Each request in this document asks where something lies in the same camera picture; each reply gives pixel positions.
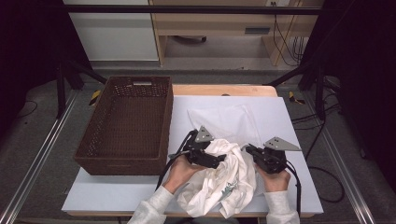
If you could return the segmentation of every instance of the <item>wire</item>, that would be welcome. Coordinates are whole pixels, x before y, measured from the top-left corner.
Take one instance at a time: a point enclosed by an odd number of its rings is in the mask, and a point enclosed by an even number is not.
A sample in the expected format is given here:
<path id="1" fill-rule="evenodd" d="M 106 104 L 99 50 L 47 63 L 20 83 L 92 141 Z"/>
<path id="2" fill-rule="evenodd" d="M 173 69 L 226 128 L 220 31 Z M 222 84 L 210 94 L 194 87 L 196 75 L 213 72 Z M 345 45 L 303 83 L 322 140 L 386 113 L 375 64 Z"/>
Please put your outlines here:
<path id="1" fill-rule="evenodd" d="M 291 25 L 292 25 L 292 22 L 290 22 L 290 24 L 289 24 L 289 28 L 288 28 L 287 33 L 290 32 Z M 278 46 L 277 43 L 276 43 L 276 39 L 275 39 L 275 36 L 276 36 L 276 29 L 277 29 L 277 31 L 279 32 L 279 34 L 280 34 L 280 36 L 281 36 L 281 38 L 282 38 L 282 40 L 283 40 L 283 43 L 285 44 L 286 49 L 287 49 L 288 52 L 289 52 L 290 57 L 296 62 L 296 64 L 287 63 L 286 60 L 285 60 L 285 58 L 283 57 L 283 53 L 282 53 L 282 51 L 280 50 L 279 46 Z M 280 57 L 282 58 L 282 60 L 283 60 L 283 62 L 284 62 L 285 64 L 287 64 L 287 65 L 289 65 L 289 66 L 298 66 L 298 65 L 300 65 L 300 61 L 301 61 L 302 56 L 303 56 L 302 51 L 303 51 L 303 45 L 304 45 L 304 42 L 303 42 L 303 41 L 304 41 L 304 40 L 303 40 L 303 38 L 301 37 L 302 41 L 300 41 L 299 53 L 297 54 L 298 56 L 296 57 L 296 56 L 294 55 L 295 46 L 296 46 L 296 38 L 294 38 L 295 44 L 293 43 L 293 53 L 291 53 L 291 51 L 290 51 L 290 49 L 289 49 L 289 46 L 288 46 L 288 43 L 287 43 L 287 41 L 286 41 L 286 38 L 282 35 L 282 32 L 280 31 L 280 28 L 279 28 L 279 26 L 278 26 L 278 24 L 277 24 L 276 14 L 274 15 L 273 39 L 274 39 L 275 47 L 276 47 L 276 49 L 279 51 Z"/>
<path id="2" fill-rule="evenodd" d="M 320 127 L 320 126 L 322 126 L 323 124 L 318 124 L 317 126 L 313 126 L 313 127 L 310 127 L 310 128 L 296 128 L 296 129 L 294 129 L 294 130 L 298 130 L 298 131 L 305 131 L 305 130 L 312 130 L 312 129 L 316 129 L 317 127 Z"/>
<path id="3" fill-rule="evenodd" d="M 334 96 L 334 95 L 336 95 L 336 94 L 335 94 L 335 93 L 330 93 L 330 94 L 328 94 L 327 96 L 325 96 L 325 97 L 323 98 L 323 101 L 326 101 L 327 98 L 329 98 L 330 96 Z M 325 109 L 325 111 L 329 111 L 329 110 L 331 110 L 331 109 L 334 109 L 334 108 L 336 108 L 337 106 L 339 106 L 339 104 L 335 104 L 335 105 L 329 106 L 328 108 Z M 307 118 L 313 119 L 313 118 L 315 118 L 316 116 L 317 116 L 317 114 L 313 114 L 313 115 L 308 115 L 308 116 L 305 116 L 305 117 L 302 117 L 302 118 L 299 118 L 299 119 L 294 119 L 294 120 L 299 120 L 298 122 L 304 122 L 304 121 L 307 121 L 307 120 L 305 120 L 305 119 L 307 119 Z M 306 154 L 305 154 L 305 156 L 304 156 L 305 161 L 308 161 L 309 155 L 310 155 L 310 153 L 312 152 L 312 149 L 313 149 L 315 143 L 318 141 L 318 138 L 319 138 L 319 136 L 320 136 L 320 134 L 321 134 L 321 132 L 322 132 L 324 126 L 325 126 L 325 123 L 326 123 L 326 116 L 324 117 L 323 122 L 322 122 L 321 124 L 319 124 L 318 126 L 313 127 L 313 128 L 317 128 L 317 127 L 320 126 L 320 130 L 318 131 L 317 135 L 316 135 L 315 138 L 314 138 L 314 141 L 312 142 L 310 148 L 308 149 L 308 151 L 306 152 Z M 313 128 L 295 129 L 295 130 L 309 130 L 309 129 L 313 129 Z M 323 173 L 325 173 L 325 174 L 331 176 L 333 179 L 335 179 L 335 180 L 337 181 L 338 185 L 341 187 L 341 196 L 340 196 L 338 199 L 335 199 L 335 200 L 323 198 L 323 197 L 321 197 L 320 194 L 318 193 L 318 196 L 319 196 L 319 198 L 320 198 L 322 201 L 327 202 L 327 203 L 339 203 L 339 202 L 341 202 L 341 201 L 345 198 L 346 192 L 345 192 L 344 186 L 343 186 L 343 184 L 341 183 L 341 181 L 337 178 L 337 176 L 335 176 L 335 175 L 332 174 L 331 172 L 329 172 L 329 171 L 327 171 L 327 170 L 325 170 L 325 169 L 323 169 L 323 168 L 319 168 L 319 167 L 317 167 L 317 166 L 308 166 L 308 169 L 319 170 L 319 171 L 321 171 L 321 172 L 323 172 Z"/>
<path id="4" fill-rule="evenodd" d="M 291 167 L 289 165 L 286 164 L 286 167 L 290 170 L 290 172 L 294 175 L 294 177 L 296 178 L 296 188 L 297 188 L 297 213 L 300 216 L 301 214 L 301 182 L 300 182 L 300 178 L 297 175 L 297 171 L 295 170 L 294 166 L 291 164 Z"/>
<path id="5" fill-rule="evenodd" d="M 28 115 L 31 115 L 31 114 L 32 114 L 33 112 L 35 112 L 35 110 L 37 109 L 38 104 L 37 104 L 35 101 L 26 101 L 25 103 L 33 103 L 33 104 L 35 104 L 35 108 L 33 108 L 32 111 L 30 111 L 30 112 L 27 113 L 27 114 L 17 116 L 16 119 L 21 119 L 21 118 L 23 118 L 23 117 L 26 117 L 26 116 L 28 116 Z"/>
<path id="6" fill-rule="evenodd" d="M 190 131 L 186 137 L 184 138 L 183 142 L 181 143 L 180 147 L 177 150 L 177 153 L 175 153 L 175 155 L 181 155 L 181 150 L 183 149 L 184 145 L 186 144 L 187 140 L 189 139 L 190 136 L 192 136 L 194 134 L 195 130 Z M 166 175 L 166 172 L 168 172 L 169 167 L 171 167 L 171 165 L 174 163 L 174 161 L 176 160 L 177 156 L 175 156 L 174 158 L 170 159 L 168 163 L 166 163 L 165 168 L 163 169 L 163 173 L 160 175 L 160 177 L 158 178 L 158 183 L 157 183 L 157 187 L 155 188 L 155 190 L 157 190 L 161 183 L 163 182 L 163 178 Z"/>
<path id="7" fill-rule="evenodd" d="M 274 18 L 275 18 L 275 22 L 274 22 L 274 30 L 273 30 L 273 31 L 274 31 L 273 39 L 274 39 L 275 47 L 276 47 L 276 49 L 279 51 L 280 57 L 282 58 L 282 60 L 283 60 L 283 62 L 284 62 L 285 64 L 287 64 L 288 66 L 298 66 L 298 64 L 290 64 L 290 63 L 286 62 L 285 58 L 283 57 L 282 51 L 281 51 L 280 48 L 277 46 L 277 43 L 276 43 L 276 40 L 275 40 L 275 30 L 276 30 L 276 28 L 279 30 L 279 27 L 277 26 L 276 15 L 274 15 Z M 279 30 L 279 33 L 280 33 L 280 35 L 281 35 L 283 41 L 284 41 L 285 44 L 286 44 L 286 40 L 283 38 L 283 35 L 282 35 L 282 33 L 280 32 L 280 30 Z M 288 49 L 288 52 L 289 52 L 289 54 L 290 54 L 290 56 L 291 56 L 291 53 L 290 53 L 290 50 L 289 50 L 287 44 L 286 44 L 286 48 Z"/>
<path id="8" fill-rule="evenodd" d="M 345 195 L 346 195 L 346 190 L 344 189 L 343 184 L 341 183 L 340 179 L 337 178 L 337 176 L 335 176 L 334 174 L 330 173 L 329 171 L 327 171 L 323 168 L 317 167 L 317 166 L 308 166 L 308 168 L 312 169 L 312 170 L 319 170 L 319 171 L 331 176 L 332 178 L 334 178 L 337 181 L 338 185 L 340 185 L 340 187 L 341 187 L 341 196 L 338 199 L 336 199 L 336 200 L 325 199 L 325 198 L 321 197 L 320 194 L 318 194 L 318 196 L 321 200 L 323 200 L 327 203 L 339 203 L 339 202 L 343 201 L 343 199 L 345 198 Z"/>

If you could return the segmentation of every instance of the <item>black stand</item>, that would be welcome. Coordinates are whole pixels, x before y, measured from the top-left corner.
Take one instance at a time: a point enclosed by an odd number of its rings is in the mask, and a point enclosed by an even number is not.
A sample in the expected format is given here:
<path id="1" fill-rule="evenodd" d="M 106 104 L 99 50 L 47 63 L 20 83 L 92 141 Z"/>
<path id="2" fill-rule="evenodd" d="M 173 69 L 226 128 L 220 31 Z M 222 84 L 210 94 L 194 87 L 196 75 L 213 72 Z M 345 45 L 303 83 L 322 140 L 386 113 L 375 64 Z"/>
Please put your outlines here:
<path id="1" fill-rule="evenodd" d="M 82 87 L 84 86 L 84 83 L 82 82 L 81 77 L 78 75 L 78 73 L 84 73 L 103 84 L 106 84 L 107 82 L 107 79 L 101 77 L 93 70 L 72 61 L 66 63 L 60 63 L 56 72 L 57 72 L 56 80 L 57 80 L 57 91 L 58 91 L 58 115 L 56 116 L 57 119 L 61 117 L 61 115 L 64 113 L 64 110 L 66 109 L 66 96 L 64 89 L 65 77 L 73 90 L 81 90 Z"/>
<path id="2" fill-rule="evenodd" d="M 60 7 L 64 5 L 62 0 L 54 0 L 51 3 Z M 81 90 L 84 86 L 79 73 L 87 74 L 103 84 L 106 83 L 106 79 L 93 72 L 68 13 L 43 11 L 37 5 L 40 3 L 36 1 L 20 1 L 26 20 L 34 28 L 35 35 L 46 43 L 49 57 L 57 64 L 54 69 L 56 69 L 57 80 L 58 114 L 56 118 L 58 119 L 66 109 L 65 78 L 73 90 Z"/>
<path id="3" fill-rule="evenodd" d="M 323 84 L 324 84 L 324 74 L 323 74 L 323 64 L 326 61 L 327 53 L 330 52 L 332 48 L 335 48 L 335 43 L 337 40 L 337 32 L 339 24 L 344 20 L 348 11 L 352 8 L 356 0 L 351 0 L 347 8 L 344 10 L 343 14 L 339 20 L 332 27 L 330 32 L 325 36 L 325 38 L 320 42 L 317 50 L 313 53 L 310 59 L 294 70 L 288 72 L 283 77 L 280 77 L 270 83 L 263 84 L 276 87 L 288 79 L 295 77 L 297 75 L 303 75 L 299 82 L 299 88 L 302 91 L 306 91 L 312 87 L 316 82 L 316 96 L 315 96 L 315 109 L 317 111 L 318 117 L 322 120 L 325 119 L 324 102 L 323 102 Z"/>

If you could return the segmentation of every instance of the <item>white table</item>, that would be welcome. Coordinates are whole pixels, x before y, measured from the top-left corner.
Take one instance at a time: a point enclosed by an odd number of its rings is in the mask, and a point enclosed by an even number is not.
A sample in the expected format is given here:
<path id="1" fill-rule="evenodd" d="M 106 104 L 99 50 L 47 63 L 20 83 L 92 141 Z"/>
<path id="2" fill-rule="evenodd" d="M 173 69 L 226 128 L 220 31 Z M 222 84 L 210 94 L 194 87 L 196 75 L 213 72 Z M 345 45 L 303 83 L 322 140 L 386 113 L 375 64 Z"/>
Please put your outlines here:
<path id="1" fill-rule="evenodd" d="M 189 96 L 175 95 L 170 127 L 169 153 L 176 152 L 184 137 L 193 129 L 187 109 L 229 105 L 249 105 L 253 111 L 263 142 L 274 136 L 299 146 L 283 98 L 265 96 Z M 323 213 L 312 177 L 301 151 L 287 151 L 287 159 L 294 165 L 302 184 L 301 213 L 303 217 Z M 158 176 L 92 176 L 82 168 L 70 189 L 62 208 L 72 216 L 131 216 L 142 200 L 155 190 Z M 289 185 L 290 207 L 296 207 L 295 179 Z M 264 196 L 255 196 L 251 203 L 235 217 L 264 217 L 268 206 Z M 176 200 L 168 205 L 165 214 L 185 217 Z M 218 208 L 207 214 L 220 217 Z"/>

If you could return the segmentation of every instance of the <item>brown woven basket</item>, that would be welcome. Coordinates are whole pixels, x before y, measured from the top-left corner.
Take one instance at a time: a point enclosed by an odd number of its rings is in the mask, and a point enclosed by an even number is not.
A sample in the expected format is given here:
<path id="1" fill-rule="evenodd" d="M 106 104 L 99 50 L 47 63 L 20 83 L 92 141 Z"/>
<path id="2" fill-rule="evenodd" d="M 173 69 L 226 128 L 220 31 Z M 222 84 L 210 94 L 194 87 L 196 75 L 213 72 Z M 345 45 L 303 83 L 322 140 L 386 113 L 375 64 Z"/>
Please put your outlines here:
<path id="1" fill-rule="evenodd" d="M 110 77 L 75 161 L 90 175 L 160 175 L 173 99 L 170 77 Z"/>

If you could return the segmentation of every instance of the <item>white cloth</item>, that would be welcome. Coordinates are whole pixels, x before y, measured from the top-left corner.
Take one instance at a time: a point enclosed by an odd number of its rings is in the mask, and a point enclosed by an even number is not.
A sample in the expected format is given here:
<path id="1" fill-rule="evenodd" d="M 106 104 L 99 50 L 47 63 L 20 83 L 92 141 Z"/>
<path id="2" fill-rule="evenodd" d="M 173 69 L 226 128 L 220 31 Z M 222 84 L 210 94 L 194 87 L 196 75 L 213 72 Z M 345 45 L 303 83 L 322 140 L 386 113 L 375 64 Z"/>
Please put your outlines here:
<path id="1" fill-rule="evenodd" d="M 256 121 L 248 105 L 232 105 L 220 108 L 189 109 L 192 126 L 205 128 L 215 138 L 224 138 L 240 147 L 252 144 L 262 146 Z"/>
<path id="2" fill-rule="evenodd" d="M 267 215 L 267 223 L 300 223 L 297 211 L 291 210 L 289 207 L 287 191 L 265 192 L 264 196 L 270 209 L 270 212 Z"/>
<path id="3" fill-rule="evenodd" d="M 134 211 L 128 224 L 164 223 L 164 211 L 174 195 L 163 186 L 160 186 L 147 201 L 142 201 Z"/>
<path id="4" fill-rule="evenodd" d="M 204 216 L 219 203 L 224 217 L 240 213 L 256 188 L 252 157 L 225 139 L 213 140 L 205 152 L 227 156 L 217 169 L 208 168 L 193 175 L 178 195 L 178 204 L 192 217 Z"/>

